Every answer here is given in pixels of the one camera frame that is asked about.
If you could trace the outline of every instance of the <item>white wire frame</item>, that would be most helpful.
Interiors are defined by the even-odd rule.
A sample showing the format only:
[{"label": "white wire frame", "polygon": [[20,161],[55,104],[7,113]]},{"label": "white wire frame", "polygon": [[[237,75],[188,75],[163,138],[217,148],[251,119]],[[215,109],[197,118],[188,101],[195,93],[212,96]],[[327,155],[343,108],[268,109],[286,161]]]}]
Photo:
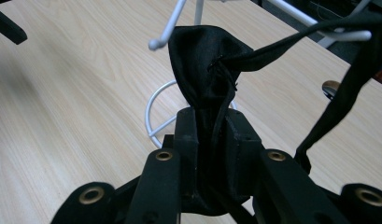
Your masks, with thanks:
[{"label": "white wire frame", "polygon": [[[177,119],[177,116],[174,115],[167,121],[165,121],[163,124],[159,125],[157,128],[152,129],[152,125],[150,123],[150,110],[152,108],[152,105],[156,98],[159,96],[159,94],[162,93],[165,89],[177,84],[175,80],[171,80],[167,82],[166,84],[162,85],[158,90],[156,90],[152,96],[149,98],[148,103],[147,103],[147,109],[145,110],[145,127],[148,132],[148,137],[152,141],[152,143],[157,147],[157,148],[162,148],[162,142],[159,141],[159,139],[156,137],[156,134],[160,132],[162,129],[167,127],[169,124],[174,122]],[[236,103],[234,101],[231,101],[231,108],[232,109],[237,109]]]},{"label": "white wire frame", "polygon": [[[284,12],[292,16],[294,19],[303,23],[306,26],[311,26],[318,23],[318,21],[309,17],[308,15],[303,13],[301,10],[299,10],[296,7],[293,7],[291,4],[287,3],[284,0],[267,0],[267,1],[269,1],[274,6],[280,8],[281,10],[283,10]],[[187,0],[177,1],[177,4],[173,10],[173,13],[170,19],[168,20],[168,22],[166,23],[161,36],[159,38],[151,39],[149,41],[150,50],[157,50],[157,49],[164,48],[164,46],[167,44],[168,40],[170,39],[170,36],[173,33],[174,28],[176,27],[178,18],[186,2]],[[194,25],[201,24],[204,2],[205,2],[204,0],[197,0],[196,2]],[[371,0],[361,0],[359,4],[356,6],[356,8],[353,10],[353,12],[350,14],[350,16],[363,10],[370,2]],[[324,35],[327,38],[330,38],[333,42],[334,41],[365,41],[371,38],[371,32],[369,31],[344,32],[343,29],[340,29],[334,32],[319,32],[319,33]]]}]

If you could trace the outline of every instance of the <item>circular hole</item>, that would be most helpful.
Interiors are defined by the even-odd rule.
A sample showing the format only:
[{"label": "circular hole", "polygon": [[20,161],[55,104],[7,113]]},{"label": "circular hole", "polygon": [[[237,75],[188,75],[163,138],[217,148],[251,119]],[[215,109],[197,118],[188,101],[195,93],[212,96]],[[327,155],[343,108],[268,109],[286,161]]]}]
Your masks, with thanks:
[{"label": "circular hole", "polygon": [[333,99],[337,90],[339,89],[340,83],[337,81],[328,80],[322,83],[322,92],[328,99]]},{"label": "circular hole", "polygon": [[87,192],[85,194],[85,199],[90,200],[90,199],[93,199],[93,198],[97,197],[97,195],[98,195],[98,191],[97,190],[93,190],[93,191]]},{"label": "circular hole", "polygon": [[317,223],[330,224],[333,223],[332,219],[323,213],[316,212],[314,218]]},{"label": "circular hole", "polygon": [[274,160],[274,161],[283,161],[286,159],[286,156],[284,156],[283,154],[279,153],[279,152],[275,152],[275,151],[272,151],[272,152],[268,152],[267,153],[267,156]]},{"label": "circular hole", "polygon": [[158,154],[156,154],[156,159],[158,159],[159,161],[168,161],[172,157],[173,157],[173,154],[167,151],[159,152]]},{"label": "circular hole", "polygon": [[356,189],[356,195],[363,202],[372,206],[382,207],[382,196],[368,189]]},{"label": "circular hole", "polygon": [[91,187],[85,189],[80,196],[79,202],[83,204],[96,203],[104,196],[104,190],[101,187]]}]

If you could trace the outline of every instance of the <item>wooden table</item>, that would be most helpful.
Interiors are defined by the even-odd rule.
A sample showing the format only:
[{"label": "wooden table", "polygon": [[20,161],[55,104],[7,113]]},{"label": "wooden table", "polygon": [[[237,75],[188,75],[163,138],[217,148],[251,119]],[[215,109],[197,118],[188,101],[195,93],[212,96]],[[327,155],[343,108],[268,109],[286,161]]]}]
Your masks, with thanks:
[{"label": "wooden table", "polygon": [[[176,1],[13,1],[0,10],[28,34],[0,35],[0,223],[49,223],[67,196],[93,181],[115,188],[141,174],[155,149],[146,103],[174,78],[167,48],[148,42]],[[195,1],[178,22],[191,25]],[[249,1],[206,1],[203,24],[254,49],[295,31]],[[329,100],[321,91],[348,64],[304,39],[278,61],[238,80],[236,102],[266,147],[294,154]],[[170,88],[152,109],[157,125],[186,106]],[[164,132],[172,133],[174,125]],[[382,85],[370,81],[351,113],[309,152],[317,184],[382,189]],[[183,215],[182,223],[233,223]]]}]

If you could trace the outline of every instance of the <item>white metal rod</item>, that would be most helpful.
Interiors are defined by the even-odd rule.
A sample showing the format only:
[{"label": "white metal rod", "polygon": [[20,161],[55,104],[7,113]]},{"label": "white metal rod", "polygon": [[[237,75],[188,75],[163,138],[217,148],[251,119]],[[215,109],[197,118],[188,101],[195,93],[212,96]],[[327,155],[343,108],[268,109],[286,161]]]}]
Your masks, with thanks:
[{"label": "white metal rod", "polygon": [[368,4],[371,2],[371,0],[362,0],[359,2],[359,4],[354,8],[354,10],[350,13],[350,16],[361,12],[363,9],[368,6]]},{"label": "white metal rod", "polygon": [[194,13],[194,25],[202,24],[202,15],[203,15],[203,5],[205,0],[197,0],[196,2],[196,11]]},{"label": "white metal rod", "polygon": [[171,17],[168,20],[161,37],[159,39],[152,39],[149,41],[150,50],[161,49],[167,44],[168,40],[170,39],[170,35],[173,33],[174,27],[177,24],[182,8],[184,8],[186,2],[187,0],[177,1],[176,7],[174,8],[173,13],[171,14]]},{"label": "white metal rod", "polygon": [[155,130],[149,133],[149,137],[155,136],[156,133],[160,132],[163,128],[165,128],[167,125],[171,124],[174,120],[177,119],[177,115],[174,115],[169,120],[165,121],[163,124],[159,125]]},{"label": "white metal rod", "polygon": [[[268,0],[270,3],[280,8],[295,20],[303,23],[306,26],[312,26],[318,23],[313,18],[304,14],[301,10],[292,5],[288,4],[283,0]],[[319,32],[324,36],[333,38],[337,41],[365,41],[371,38],[371,32],[369,31],[355,31],[355,32],[346,32],[346,33],[336,33],[336,32]]]}]

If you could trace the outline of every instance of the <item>black fabric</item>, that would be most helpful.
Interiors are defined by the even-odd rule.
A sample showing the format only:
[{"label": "black fabric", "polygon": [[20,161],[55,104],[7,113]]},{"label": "black fabric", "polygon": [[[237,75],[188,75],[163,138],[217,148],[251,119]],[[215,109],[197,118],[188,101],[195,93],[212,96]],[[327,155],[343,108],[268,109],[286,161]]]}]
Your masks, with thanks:
[{"label": "black fabric", "polygon": [[346,116],[361,87],[382,64],[382,14],[367,11],[339,21],[324,21],[255,51],[219,27],[176,27],[168,45],[170,60],[181,92],[196,111],[198,162],[207,178],[214,178],[213,171],[217,171],[215,166],[219,165],[219,131],[234,98],[235,81],[240,72],[258,71],[305,36],[337,27],[369,30],[372,37],[363,44],[338,92],[297,148],[295,160],[308,173],[311,165],[306,151]]}]

